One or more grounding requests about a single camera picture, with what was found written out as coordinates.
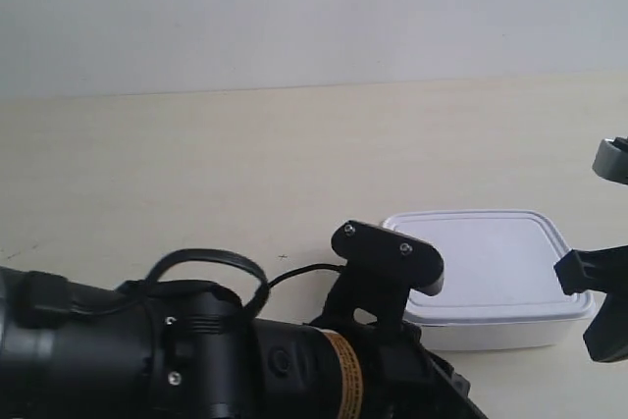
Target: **table surface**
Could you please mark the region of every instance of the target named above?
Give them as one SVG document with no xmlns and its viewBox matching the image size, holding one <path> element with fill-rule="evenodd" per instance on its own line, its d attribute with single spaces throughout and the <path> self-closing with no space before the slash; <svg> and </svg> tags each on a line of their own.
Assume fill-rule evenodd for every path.
<svg viewBox="0 0 628 419">
<path fill-rule="evenodd" d="M 628 74 L 0 103 L 0 259 L 113 287 L 162 254 L 221 247 L 275 276 L 337 261 L 333 230 L 416 210 L 525 208 L 578 248 L 626 243 L 628 188 L 591 172 L 625 134 Z M 250 296 L 229 269 L 192 265 Z M 274 290 L 305 321 L 334 276 Z M 548 348 L 446 355 L 489 417 L 623 417 L 628 363 Z"/>
</svg>

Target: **white lid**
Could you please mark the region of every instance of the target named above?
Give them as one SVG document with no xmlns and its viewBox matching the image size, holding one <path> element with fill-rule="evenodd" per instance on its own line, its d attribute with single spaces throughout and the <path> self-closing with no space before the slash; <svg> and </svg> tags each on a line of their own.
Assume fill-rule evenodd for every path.
<svg viewBox="0 0 628 419">
<path fill-rule="evenodd" d="M 426 240 L 443 256 L 443 291 L 410 293 L 406 315 L 420 324 L 580 319 L 590 292 L 563 294 L 553 265 L 568 247 L 553 223 L 531 211 L 404 213 L 384 227 Z"/>
</svg>

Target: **wire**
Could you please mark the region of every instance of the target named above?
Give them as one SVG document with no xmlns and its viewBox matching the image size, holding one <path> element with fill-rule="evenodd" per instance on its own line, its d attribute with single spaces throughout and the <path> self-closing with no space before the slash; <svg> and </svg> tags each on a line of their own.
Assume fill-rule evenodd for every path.
<svg viewBox="0 0 628 419">
<path fill-rule="evenodd" d="M 285 281 L 287 279 L 291 279 L 292 277 L 296 277 L 298 275 L 307 274 L 308 272 L 314 272 L 315 270 L 331 270 L 333 272 L 340 273 L 340 272 L 342 272 L 342 269 L 344 269 L 343 265 L 334 265 L 334 264 L 312 264 L 312 265 L 306 265 L 305 267 L 299 267 L 298 269 L 290 270 L 290 271 L 287 271 L 287 272 L 279 275 L 274 280 L 272 280 L 268 284 L 268 286 L 270 288 L 276 287 L 278 284 L 280 284 L 281 282 L 283 282 L 283 281 Z"/>
<path fill-rule="evenodd" d="M 140 281 L 136 285 L 135 290 L 124 298 L 101 306 L 87 306 L 75 301 L 73 303 L 72 312 L 79 316 L 95 317 L 107 316 L 130 309 L 150 295 L 152 289 L 155 285 L 157 285 L 166 272 L 176 265 L 191 261 L 208 262 L 236 267 L 237 269 L 252 275 L 260 282 L 260 285 L 253 294 L 251 300 L 244 305 L 240 313 L 232 316 L 232 318 L 253 320 L 266 304 L 270 295 L 270 284 L 268 283 L 268 279 L 266 278 L 266 274 L 262 268 L 252 260 L 244 257 L 243 255 L 226 250 L 182 249 L 171 252 L 157 262 L 150 272 L 148 272 L 148 275 L 146 275 L 144 280 Z"/>
</svg>

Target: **white box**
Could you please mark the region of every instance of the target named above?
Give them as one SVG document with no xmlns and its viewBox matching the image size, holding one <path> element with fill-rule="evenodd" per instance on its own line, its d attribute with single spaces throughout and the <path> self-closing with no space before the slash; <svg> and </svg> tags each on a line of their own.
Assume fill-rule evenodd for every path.
<svg viewBox="0 0 628 419">
<path fill-rule="evenodd" d="M 569 250 L 546 217 L 522 210 L 404 213 L 384 227 L 432 244 L 443 291 L 410 293 L 405 319 L 433 350 L 551 345 L 595 313 L 590 292 L 566 296 L 553 265 Z"/>
</svg>

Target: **metal screw head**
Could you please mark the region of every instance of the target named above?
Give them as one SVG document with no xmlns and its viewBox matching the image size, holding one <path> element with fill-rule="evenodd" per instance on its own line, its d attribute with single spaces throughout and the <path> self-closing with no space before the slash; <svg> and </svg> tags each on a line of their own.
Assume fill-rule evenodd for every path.
<svg viewBox="0 0 628 419">
<path fill-rule="evenodd" d="M 349 237 L 353 236 L 355 234 L 353 225 L 344 225 L 344 234 Z"/>
<path fill-rule="evenodd" d="M 401 252 L 401 255 L 410 255 L 412 253 L 412 250 L 412 246 L 407 242 L 402 242 L 399 246 L 399 252 Z"/>
<path fill-rule="evenodd" d="M 170 372 L 168 374 L 168 383 L 170 383 L 173 387 L 177 387 L 181 384 L 183 377 L 179 372 Z"/>
</svg>

